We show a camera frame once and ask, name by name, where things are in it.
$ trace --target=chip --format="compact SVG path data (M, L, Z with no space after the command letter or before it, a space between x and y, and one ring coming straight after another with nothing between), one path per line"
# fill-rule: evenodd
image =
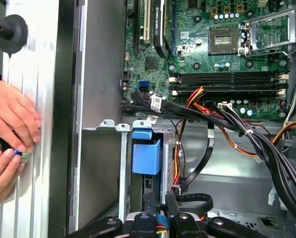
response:
M209 33L210 55L237 54L238 28L212 28Z
M158 57L146 57L145 69L146 71L155 71L158 69Z
M197 8L198 0L188 0L188 8Z

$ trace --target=cpu socket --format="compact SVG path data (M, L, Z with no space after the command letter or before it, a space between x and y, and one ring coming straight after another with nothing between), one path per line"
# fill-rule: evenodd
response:
M237 54L238 28L212 28L209 32L209 54Z

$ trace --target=black rubber grommet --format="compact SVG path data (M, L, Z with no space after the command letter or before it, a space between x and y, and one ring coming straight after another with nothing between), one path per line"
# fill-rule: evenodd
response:
M8 55L19 52L27 43L28 26L19 15L6 16L4 20L14 29L14 35L10 40L0 37L0 49Z

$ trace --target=black handle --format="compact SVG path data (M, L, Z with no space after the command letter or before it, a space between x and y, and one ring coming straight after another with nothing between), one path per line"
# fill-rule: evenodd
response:
M8 55L19 52L28 39L28 26L19 15L0 19L0 49Z
M11 40L14 36L14 28L11 24L6 21L0 19L0 37L5 40Z

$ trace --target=ribbed metal surface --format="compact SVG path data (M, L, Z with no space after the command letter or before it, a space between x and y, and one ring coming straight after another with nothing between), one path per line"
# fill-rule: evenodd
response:
M47 238L58 0L10 0L6 14L27 22L27 46L3 56L3 79L36 103L42 142L26 164L15 191L0 206L0 238Z

